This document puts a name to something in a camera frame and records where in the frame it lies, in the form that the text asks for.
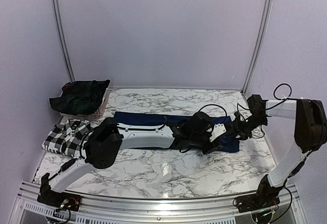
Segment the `black white plaid shirt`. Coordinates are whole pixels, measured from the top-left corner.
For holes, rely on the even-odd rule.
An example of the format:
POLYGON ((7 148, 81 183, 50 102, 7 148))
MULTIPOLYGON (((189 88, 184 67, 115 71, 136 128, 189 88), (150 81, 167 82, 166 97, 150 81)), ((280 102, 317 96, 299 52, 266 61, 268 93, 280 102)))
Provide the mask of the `black white plaid shirt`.
POLYGON ((67 119, 65 124, 55 124, 43 141, 41 148, 50 153, 72 158, 80 157, 81 141, 92 134, 89 120, 67 119))

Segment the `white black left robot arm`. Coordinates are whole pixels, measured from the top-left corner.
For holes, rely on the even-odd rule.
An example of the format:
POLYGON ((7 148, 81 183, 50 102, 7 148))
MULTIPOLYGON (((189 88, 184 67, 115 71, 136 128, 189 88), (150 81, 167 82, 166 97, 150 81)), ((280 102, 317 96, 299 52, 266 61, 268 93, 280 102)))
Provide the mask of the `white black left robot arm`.
POLYGON ((107 118, 94 129, 78 157, 64 163, 53 176, 42 176, 37 200, 51 206, 61 206, 68 200, 78 202, 80 197, 64 193, 65 189, 91 171, 111 167, 120 150, 150 148, 184 153, 199 147, 203 154, 208 154, 222 147, 219 137, 225 132, 224 124, 213 123, 204 112, 196 112, 178 123, 164 121, 158 126, 132 126, 107 118))

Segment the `navy blue t-shirt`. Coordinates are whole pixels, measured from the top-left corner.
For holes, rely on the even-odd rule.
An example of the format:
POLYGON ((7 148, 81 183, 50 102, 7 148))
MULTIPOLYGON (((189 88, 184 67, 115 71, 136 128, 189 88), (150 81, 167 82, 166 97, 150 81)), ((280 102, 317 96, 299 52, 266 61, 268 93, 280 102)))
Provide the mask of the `navy blue t-shirt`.
MULTIPOLYGON (((113 116, 117 123, 123 123, 131 126, 160 126, 165 119, 170 123, 179 123, 184 120, 189 120, 191 116, 167 115, 167 114, 144 114, 144 113, 129 113, 115 112, 113 116)), ((218 149, 225 153, 238 153, 240 151, 240 141, 232 137, 222 137, 220 139, 223 147, 218 149)))

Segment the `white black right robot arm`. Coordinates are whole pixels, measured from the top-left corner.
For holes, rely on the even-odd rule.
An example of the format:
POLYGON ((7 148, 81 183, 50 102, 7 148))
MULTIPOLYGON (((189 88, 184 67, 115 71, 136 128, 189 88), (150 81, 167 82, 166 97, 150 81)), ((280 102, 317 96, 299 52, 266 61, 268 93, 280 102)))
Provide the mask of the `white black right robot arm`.
POLYGON ((269 117, 295 121, 292 145, 281 162, 261 179, 256 193, 236 198, 238 207, 263 208, 277 199, 288 179, 304 166, 307 157, 326 143, 326 114, 321 101, 304 98, 266 100, 253 94, 247 103, 251 115, 242 120, 236 112, 234 121, 226 127, 227 136, 247 140, 255 128, 267 126, 269 117))

